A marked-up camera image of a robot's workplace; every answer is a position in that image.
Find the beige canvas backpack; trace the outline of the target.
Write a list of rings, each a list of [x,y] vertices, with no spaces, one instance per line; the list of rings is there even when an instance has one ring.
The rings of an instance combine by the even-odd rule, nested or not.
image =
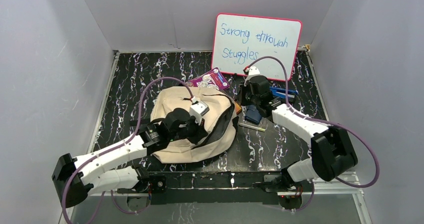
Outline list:
[[[238,116],[234,100],[215,88],[192,87],[193,95],[204,102],[209,111],[202,117],[203,126],[192,137],[176,140],[154,156],[163,164],[200,162],[228,150],[237,135]],[[150,114],[151,120],[164,118],[176,108],[189,111],[188,90],[174,86],[162,90]]]

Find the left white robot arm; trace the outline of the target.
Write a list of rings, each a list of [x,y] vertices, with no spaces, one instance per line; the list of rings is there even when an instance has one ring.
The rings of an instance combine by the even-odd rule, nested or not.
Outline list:
[[[209,110],[201,103],[189,110],[176,108],[163,118],[142,120],[137,131],[106,148],[77,157],[60,156],[51,178],[61,206],[74,207],[92,194],[112,189],[144,192],[150,182],[140,168],[116,167],[164,150],[173,141],[200,141],[208,135],[205,118]]]

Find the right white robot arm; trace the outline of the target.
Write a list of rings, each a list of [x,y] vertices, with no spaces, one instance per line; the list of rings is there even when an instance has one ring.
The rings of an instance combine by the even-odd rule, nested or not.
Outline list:
[[[242,106],[253,105],[263,118],[289,129],[309,145],[310,158],[283,168],[281,183],[286,190],[295,191],[307,179],[331,181],[358,163],[347,130],[295,114],[290,103],[274,96],[266,77],[241,82],[237,99]]]

